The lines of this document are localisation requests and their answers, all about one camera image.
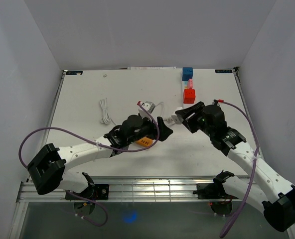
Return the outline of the pink plug adapter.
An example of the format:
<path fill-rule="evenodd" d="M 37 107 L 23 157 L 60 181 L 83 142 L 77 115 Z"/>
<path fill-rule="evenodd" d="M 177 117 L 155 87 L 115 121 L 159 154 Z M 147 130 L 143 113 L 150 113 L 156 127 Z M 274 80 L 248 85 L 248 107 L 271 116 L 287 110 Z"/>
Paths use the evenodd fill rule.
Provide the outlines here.
<path fill-rule="evenodd" d="M 193 79 L 189 79 L 187 81 L 187 89 L 192 89 L 193 88 Z"/>

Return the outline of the white multicolour power strip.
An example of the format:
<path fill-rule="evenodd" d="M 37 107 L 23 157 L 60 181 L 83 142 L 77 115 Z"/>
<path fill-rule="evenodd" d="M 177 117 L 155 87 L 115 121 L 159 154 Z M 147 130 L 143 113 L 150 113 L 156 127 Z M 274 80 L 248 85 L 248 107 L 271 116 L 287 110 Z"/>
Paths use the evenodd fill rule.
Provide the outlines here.
<path fill-rule="evenodd" d="M 182 100 L 183 100 L 183 91 L 184 91 L 184 89 L 187 89 L 187 81 L 181 81 L 181 88 L 182 88 Z M 183 107 L 185 109 L 185 108 L 187 108 L 189 106 L 192 106 L 192 105 L 193 104 L 184 104 L 182 102 L 182 106 L 181 107 Z M 174 125 L 175 123 L 173 122 L 171 116 L 169 116 L 169 117 L 164 117 L 163 116 L 163 113 L 164 113 L 164 110 L 165 110 L 164 102 L 159 102 L 158 104 L 156 104 L 156 107 L 158 107 L 158 106 L 161 106 L 162 107 L 161 116 L 162 116 L 162 118 L 163 118 L 163 120 L 165 122 L 165 125 L 166 126 L 172 126 L 172 125 Z"/>

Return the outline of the orange power strip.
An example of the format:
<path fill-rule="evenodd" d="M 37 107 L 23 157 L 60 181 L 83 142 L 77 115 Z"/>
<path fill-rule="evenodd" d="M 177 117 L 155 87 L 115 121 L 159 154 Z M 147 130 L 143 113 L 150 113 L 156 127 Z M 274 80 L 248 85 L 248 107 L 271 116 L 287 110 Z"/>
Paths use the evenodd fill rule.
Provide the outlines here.
<path fill-rule="evenodd" d="M 130 115 L 122 124 L 114 126 L 104 138 L 109 140 L 111 147 L 125 149 L 132 143 L 143 147 L 152 145 L 153 140 L 142 136 L 143 118 L 137 115 Z"/>

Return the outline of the red cube socket adapter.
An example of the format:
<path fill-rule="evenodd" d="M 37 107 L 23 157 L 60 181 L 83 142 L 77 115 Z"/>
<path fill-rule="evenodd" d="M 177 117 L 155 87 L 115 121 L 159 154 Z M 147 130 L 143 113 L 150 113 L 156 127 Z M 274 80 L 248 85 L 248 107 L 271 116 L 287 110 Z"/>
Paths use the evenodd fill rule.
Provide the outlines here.
<path fill-rule="evenodd" d="M 194 104 L 196 99 L 196 91 L 194 89 L 184 89 L 183 91 L 183 103 Z"/>

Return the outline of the blue cube socket adapter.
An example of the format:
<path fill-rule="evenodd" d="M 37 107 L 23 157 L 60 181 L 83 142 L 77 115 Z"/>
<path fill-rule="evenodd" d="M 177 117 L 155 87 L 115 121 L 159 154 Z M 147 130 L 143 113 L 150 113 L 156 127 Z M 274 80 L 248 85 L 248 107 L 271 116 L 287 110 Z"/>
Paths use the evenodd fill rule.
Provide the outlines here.
<path fill-rule="evenodd" d="M 193 68 L 183 67 L 182 68 L 182 81 L 188 81 L 193 78 Z"/>

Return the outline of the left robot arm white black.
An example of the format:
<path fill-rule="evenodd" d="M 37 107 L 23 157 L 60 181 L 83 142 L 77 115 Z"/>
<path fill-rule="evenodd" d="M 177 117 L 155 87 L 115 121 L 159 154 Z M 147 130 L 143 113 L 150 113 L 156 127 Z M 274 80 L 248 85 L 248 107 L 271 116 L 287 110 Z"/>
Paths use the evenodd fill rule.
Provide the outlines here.
<path fill-rule="evenodd" d="M 94 193 L 91 177 L 85 172 L 73 173 L 72 168 L 126 152 L 132 143 L 144 137 L 165 141 L 172 133 L 161 117 L 154 123 L 148 118 L 131 115 L 93 143 L 65 147 L 55 147 L 53 143 L 44 145 L 27 169 L 39 195 L 62 189 L 88 199 Z"/>

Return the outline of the white plug adapter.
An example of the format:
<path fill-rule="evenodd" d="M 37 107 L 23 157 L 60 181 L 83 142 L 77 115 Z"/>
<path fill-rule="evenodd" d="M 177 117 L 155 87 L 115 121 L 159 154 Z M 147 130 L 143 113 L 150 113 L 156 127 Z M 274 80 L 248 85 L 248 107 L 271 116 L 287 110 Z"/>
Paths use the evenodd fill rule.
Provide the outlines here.
<path fill-rule="evenodd" d="M 182 124 L 182 122 L 183 122 L 182 117 L 180 117 L 176 114 L 176 111 L 180 111 L 182 109 L 183 109 L 183 107 L 177 107 L 171 115 L 171 118 L 175 124 Z"/>

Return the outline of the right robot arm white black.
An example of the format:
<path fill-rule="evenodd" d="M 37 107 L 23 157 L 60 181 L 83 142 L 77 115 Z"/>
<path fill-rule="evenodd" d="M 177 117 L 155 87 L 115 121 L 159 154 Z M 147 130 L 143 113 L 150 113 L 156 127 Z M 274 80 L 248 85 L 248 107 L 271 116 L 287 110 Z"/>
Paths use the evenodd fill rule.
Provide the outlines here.
<path fill-rule="evenodd" d="M 227 126 L 220 101 L 211 105 L 198 102 L 177 110 L 175 122 L 183 124 L 191 133 L 198 130 L 209 136 L 212 145 L 237 163 L 250 176 L 249 183 L 229 171 L 222 171 L 213 180 L 213 192 L 219 198 L 235 196 L 242 200 L 220 237 L 231 229 L 245 204 L 261 212 L 277 231 L 284 232 L 295 224 L 295 185 L 277 173 L 253 150 L 245 137 Z"/>

